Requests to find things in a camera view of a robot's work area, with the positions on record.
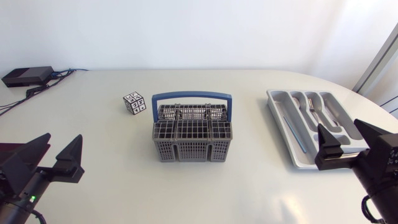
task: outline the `basket handle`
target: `basket handle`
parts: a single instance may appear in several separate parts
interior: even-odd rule
[[[158,120],[157,116],[157,101],[166,100],[172,98],[183,98],[183,97],[202,97],[202,98],[214,98],[227,101],[227,121],[231,122],[232,115],[232,96],[225,93],[215,93],[210,91],[175,91],[170,93],[159,93],[152,96],[152,112],[154,114],[154,122]]]

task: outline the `white table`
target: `white table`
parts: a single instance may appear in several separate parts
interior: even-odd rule
[[[28,88],[0,85],[0,105],[22,99]],[[39,165],[51,167],[83,135],[86,172],[78,184],[50,184],[35,208],[47,223],[367,223],[360,209],[366,193],[352,171],[292,165],[267,89],[331,91],[352,118],[398,132],[398,120],[371,101],[298,73],[93,71],[76,72],[1,116],[0,142],[27,142],[48,132],[52,146]],[[150,99],[183,90],[232,94],[233,140],[225,163],[159,162]],[[147,105],[135,116],[122,100],[134,91]],[[31,215],[27,223],[38,220]]]

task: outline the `gray cutlery tray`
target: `gray cutlery tray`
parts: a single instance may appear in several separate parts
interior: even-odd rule
[[[308,99],[329,132],[341,143],[343,156],[355,156],[368,148],[343,106],[327,91],[267,90],[268,105],[289,149],[294,165],[299,169],[317,169],[318,122],[310,111]],[[307,152],[304,152],[296,137]]]

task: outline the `dishwasher cutlery basket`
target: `dishwasher cutlery basket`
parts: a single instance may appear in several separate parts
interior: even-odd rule
[[[160,105],[158,100],[215,98],[225,105]],[[232,96],[207,91],[176,91],[152,96],[152,138],[161,162],[224,162],[232,140]]]

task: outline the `cube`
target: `cube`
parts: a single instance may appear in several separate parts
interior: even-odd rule
[[[123,100],[127,110],[129,110],[132,114],[138,114],[147,108],[145,106],[144,98],[137,92],[123,97]]]

